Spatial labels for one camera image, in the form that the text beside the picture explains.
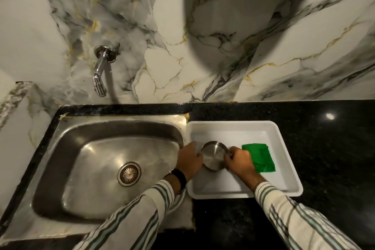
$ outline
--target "faucet spout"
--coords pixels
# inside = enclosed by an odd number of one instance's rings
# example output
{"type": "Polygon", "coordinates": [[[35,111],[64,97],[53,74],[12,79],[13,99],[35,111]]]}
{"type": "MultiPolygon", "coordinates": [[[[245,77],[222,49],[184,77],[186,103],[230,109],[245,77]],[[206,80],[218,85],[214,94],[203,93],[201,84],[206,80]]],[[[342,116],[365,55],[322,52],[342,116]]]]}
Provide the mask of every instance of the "faucet spout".
{"type": "Polygon", "coordinates": [[[113,50],[105,46],[97,47],[95,49],[95,54],[98,60],[93,72],[94,89],[99,97],[105,97],[107,95],[107,89],[102,81],[102,73],[107,63],[115,61],[116,54],[113,50]]]}

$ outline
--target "sink drain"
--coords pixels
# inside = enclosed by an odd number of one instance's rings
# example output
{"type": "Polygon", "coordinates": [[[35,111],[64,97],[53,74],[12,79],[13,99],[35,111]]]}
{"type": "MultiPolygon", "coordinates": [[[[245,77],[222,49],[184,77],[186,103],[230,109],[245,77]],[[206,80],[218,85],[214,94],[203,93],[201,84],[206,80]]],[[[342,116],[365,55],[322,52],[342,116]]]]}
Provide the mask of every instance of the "sink drain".
{"type": "Polygon", "coordinates": [[[141,177],[141,168],[135,162],[126,163],[122,166],[117,174],[117,181],[122,186],[132,186],[141,177]]]}

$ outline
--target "green cloth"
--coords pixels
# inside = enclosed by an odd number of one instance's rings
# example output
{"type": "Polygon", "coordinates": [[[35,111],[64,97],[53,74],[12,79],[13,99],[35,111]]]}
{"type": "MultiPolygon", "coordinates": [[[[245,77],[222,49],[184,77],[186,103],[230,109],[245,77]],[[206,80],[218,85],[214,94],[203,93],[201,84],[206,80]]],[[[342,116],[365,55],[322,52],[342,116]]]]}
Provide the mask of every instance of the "green cloth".
{"type": "Polygon", "coordinates": [[[255,169],[260,172],[275,172],[275,164],[268,150],[267,144],[264,143],[250,143],[242,146],[243,150],[250,152],[255,169]]]}

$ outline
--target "striped shirt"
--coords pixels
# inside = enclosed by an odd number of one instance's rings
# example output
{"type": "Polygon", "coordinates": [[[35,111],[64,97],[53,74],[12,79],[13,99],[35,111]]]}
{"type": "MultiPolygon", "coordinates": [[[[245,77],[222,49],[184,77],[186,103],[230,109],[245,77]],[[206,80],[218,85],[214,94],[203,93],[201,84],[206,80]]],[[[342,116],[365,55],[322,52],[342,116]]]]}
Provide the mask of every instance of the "striped shirt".
{"type": "MultiPolygon", "coordinates": [[[[289,249],[359,249],[321,213],[296,203],[268,182],[257,186],[255,198],[289,249]]],[[[161,180],[119,208],[73,250],[149,249],[173,201],[171,185],[161,180]]]]}

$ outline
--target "wristwatch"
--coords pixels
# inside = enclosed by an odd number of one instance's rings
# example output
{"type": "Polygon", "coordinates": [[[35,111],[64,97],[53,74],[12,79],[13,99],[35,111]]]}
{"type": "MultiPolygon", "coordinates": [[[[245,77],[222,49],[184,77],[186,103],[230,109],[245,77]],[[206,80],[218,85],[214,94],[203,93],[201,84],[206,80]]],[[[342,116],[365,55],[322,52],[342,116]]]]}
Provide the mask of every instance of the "wristwatch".
{"type": "Polygon", "coordinates": [[[186,177],[185,177],[184,173],[182,173],[180,170],[175,168],[175,169],[171,170],[168,174],[175,175],[177,177],[177,179],[180,181],[181,190],[177,194],[177,195],[180,195],[186,188],[186,177]]]}

